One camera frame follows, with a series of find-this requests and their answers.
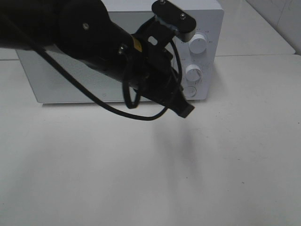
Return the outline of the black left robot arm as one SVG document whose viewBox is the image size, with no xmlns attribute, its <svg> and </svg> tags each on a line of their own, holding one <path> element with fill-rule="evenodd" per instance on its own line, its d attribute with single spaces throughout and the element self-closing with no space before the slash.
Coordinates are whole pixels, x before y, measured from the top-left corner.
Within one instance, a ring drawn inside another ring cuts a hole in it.
<svg viewBox="0 0 301 226">
<path fill-rule="evenodd" d="M 81 93 L 107 111 L 152 121 L 163 115 L 139 116 L 111 107 L 92 94 L 50 55 L 58 50 L 122 84 L 127 108 L 145 97 L 186 118 L 194 109 L 181 86 L 182 65 L 174 37 L 188 42 L 196 20 L 167 0 L 152 6 L 153 17 L 130 34 L 112 22 L 100 0 L 3 0 L 0 3 L 0 46 L 32 50 Z"/>
</svg>

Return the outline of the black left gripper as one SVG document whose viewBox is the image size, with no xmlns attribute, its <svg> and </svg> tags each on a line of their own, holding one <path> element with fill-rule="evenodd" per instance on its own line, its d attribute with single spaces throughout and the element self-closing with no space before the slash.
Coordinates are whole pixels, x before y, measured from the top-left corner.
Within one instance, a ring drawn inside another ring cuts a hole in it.
<svg viewBox="0 0 301 226">
<path fill-rule="evenodd" d="M 185 22 L 152 17 L 134 34 L 120 30 L 119 62 L 125 104 L 137 106 L 142 97 L 169 106 L 182 118 L 195 109 L 183 96 L 182 69 L 174 69 L 173 58 L 166 46 L 175 48 L 174 37 L 185 40 Z"/>
</svg>

